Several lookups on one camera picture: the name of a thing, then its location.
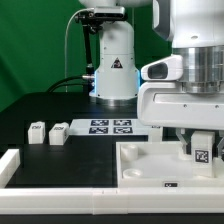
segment green screen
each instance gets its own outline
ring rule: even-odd
[[[65,30],[83,8],[78,0],[0,1],[0,111],[27,93],[44,92],[64,74]],[[128,9],[135,29],[136,66],[170,54],[169,44],[152,30],[152,8]],[[99,43],[91,37],[92,57],[99,64]],[[73,24],[68,44],[68,75],[85,72],[81,24]],[[81,91],[71,87],[69,91]]]

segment warning label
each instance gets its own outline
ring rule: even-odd
[[[114,61],[113,65],[111,66],[111,68],[123,68],[119,58],[116,58],[116,60]]]

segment metal bracket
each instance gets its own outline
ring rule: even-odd
[[[191,142],[191,136],[193,134],[193,130],[185,129],[185,128],[176,128],[176,135],[180,142],[183,144],[184,154],[187,153],[187,145]]]
[[[224,148],[224,131],[219,131],[219,136],[222,138],[219,142],[218,148],[218,157],[222,157],[222,150]]]

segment white cube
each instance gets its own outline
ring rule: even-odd
[[[45,138],[45,123],[36,122],[31,123],[28,130],[28,140],[29,144],[42,144]]]
[[[55,124],[49,132],[50,145],[64,145],[69,136],[68,123]]]

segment white cylinder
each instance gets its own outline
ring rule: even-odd
[[[127,22],[104,23],[94,94],[104,100],[129,100],[136,98],[138,88],[133,28]]]
[[[143,175],[142,171],[139,169],[127,169],[123,171],[124,179],[136,179],[141,178]]]
[[[125,144],[121,146],[121,159],[131,162],[138,159],[138,147],[134,144]]]

